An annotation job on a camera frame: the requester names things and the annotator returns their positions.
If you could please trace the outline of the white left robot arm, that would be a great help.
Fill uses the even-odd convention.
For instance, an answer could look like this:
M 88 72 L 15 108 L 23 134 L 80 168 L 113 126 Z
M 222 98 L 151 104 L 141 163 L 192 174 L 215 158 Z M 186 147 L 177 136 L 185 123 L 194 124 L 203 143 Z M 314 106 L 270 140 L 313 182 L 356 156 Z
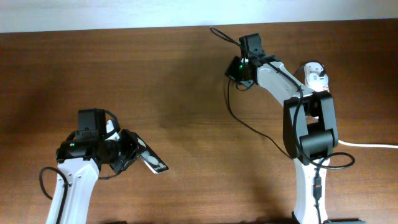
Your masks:
M 85 223 L 91 194 L 102 165 L 115 175 L 124 172 L 146 149 L 134 132 L 121 129 L 115 115 L 104 109 L 78 112 L 78 128 L 56 151 L 57 166 L 51 170 L 57 183 L 47 223 Z

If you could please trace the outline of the black Galaxy smartphone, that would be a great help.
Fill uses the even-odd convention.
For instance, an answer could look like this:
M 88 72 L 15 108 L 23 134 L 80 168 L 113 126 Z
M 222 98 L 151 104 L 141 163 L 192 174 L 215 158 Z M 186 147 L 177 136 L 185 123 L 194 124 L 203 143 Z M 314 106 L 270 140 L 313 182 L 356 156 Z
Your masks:
M 154 173 L 161 174 L 169 170 L 168 165 L 151 149 L 151 147 L 138 135 L 134 134 L 140 150 L 140 158 Z

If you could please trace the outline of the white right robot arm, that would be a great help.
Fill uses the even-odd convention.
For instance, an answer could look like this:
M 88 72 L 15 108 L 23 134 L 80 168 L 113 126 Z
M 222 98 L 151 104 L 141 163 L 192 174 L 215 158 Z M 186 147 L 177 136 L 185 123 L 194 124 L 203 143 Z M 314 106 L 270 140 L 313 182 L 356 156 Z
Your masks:
M 283 140 L 296 173 L 295 223 L 325 223 L 326 172 L 338 145 L 335 106 L 327 90 L 301 83 L 275 55 L 267 55 L 259 34 L 239 38 L 241 56 L 235 57 L 226 76 L 247 88 L 259 85 L 283 108 Z

